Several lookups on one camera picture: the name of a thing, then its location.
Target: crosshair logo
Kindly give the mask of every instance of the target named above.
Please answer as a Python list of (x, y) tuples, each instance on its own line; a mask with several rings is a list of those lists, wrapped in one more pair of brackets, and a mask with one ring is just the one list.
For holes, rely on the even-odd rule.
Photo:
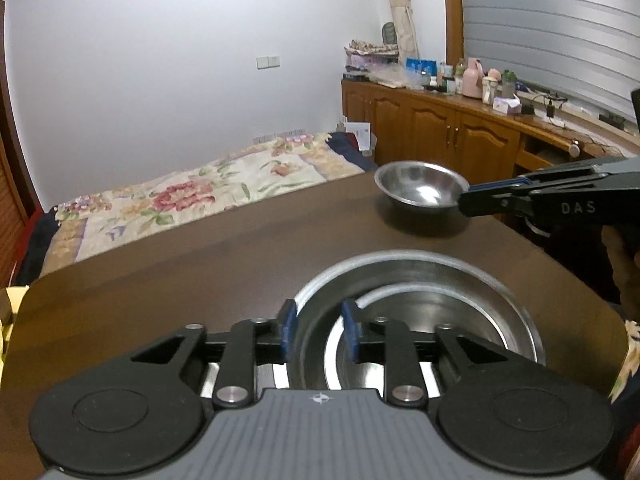
[(311, 400), (313, 402), (317, 402), (318, 404), (322, 405), (325, 404), (326, 402), (329, 402), (332, 398), (329, 397), (326, 393), (324, 392), (318, 392), (316, 393), (313, 397), (311, 397)]

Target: tissue box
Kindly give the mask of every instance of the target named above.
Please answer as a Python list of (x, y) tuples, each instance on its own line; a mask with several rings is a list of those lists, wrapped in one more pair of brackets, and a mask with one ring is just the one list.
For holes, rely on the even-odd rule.
[(497, 97), (494, 99), (494, 110), (501, 114), (516, 115), (522, 110), (522, 104), (520, 103), (520, 99), (517, 97), (514, 97), (513, 99)]

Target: bed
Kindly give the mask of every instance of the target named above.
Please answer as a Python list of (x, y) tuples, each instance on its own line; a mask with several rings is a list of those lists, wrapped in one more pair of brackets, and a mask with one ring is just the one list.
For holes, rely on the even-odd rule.
[(277, 138), (189, 171), (79, 196), (43, 215), (14, 285), (228, 209), (373, 170), (341, 132)]

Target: bowl rim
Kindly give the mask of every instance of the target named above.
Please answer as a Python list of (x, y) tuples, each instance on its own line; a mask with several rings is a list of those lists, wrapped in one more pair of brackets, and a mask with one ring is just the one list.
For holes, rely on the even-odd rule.
[(415, 200), (409, 200), (408, 198), (403, 198), (399, 195), (396, 195), (395, 193), (392, 193), (382, 184), (382, 174), (385, 173), (385, 171), (388, 171), (391, 168), (396, 168), (398, 166), (409, 167), (409, 168), (419, 166), (422, 168), (430, 168), (432, 170), (437, 170), (441, 173), (448, 174), (458, 184), (460, 184), (460, 186), (462, 187), (462, 192), (468, 191), (469, 189), (469, 183), (465, 177), (463, 177), (459, 173), (456, 173), (453, 170), (450, 170), (449, 168), (445, 168), (444, 166), (433, 164), (431, 162), (423, 162), (421, 160), (397, 160), (395, 162), (388, 162), (386, 164), (383, 164), (376, 170), (376, 174), (374, 175), (376, 186), (378, 186), (380, 191), (382, 191), (388, 197), (391, 197), (394, 200), (397, 200), (398, 202), (402, 202), (403, 204), (412, 205), (414, 207), (419, 207), (423, 209), (448, 209), (451, 207), (458, 206), (458, 201), (456, 200), (455, 202), (448, 205), (427, 205), (421, 202), (416, 202)]

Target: pink thermos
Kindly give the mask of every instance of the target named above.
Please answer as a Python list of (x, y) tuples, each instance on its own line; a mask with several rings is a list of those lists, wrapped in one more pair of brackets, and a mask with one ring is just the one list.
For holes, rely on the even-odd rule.
[(475, 57), (470, 57), (466, 65), (468, 68), (462, 76), (462, 95), (482, 99), (482, 65)]

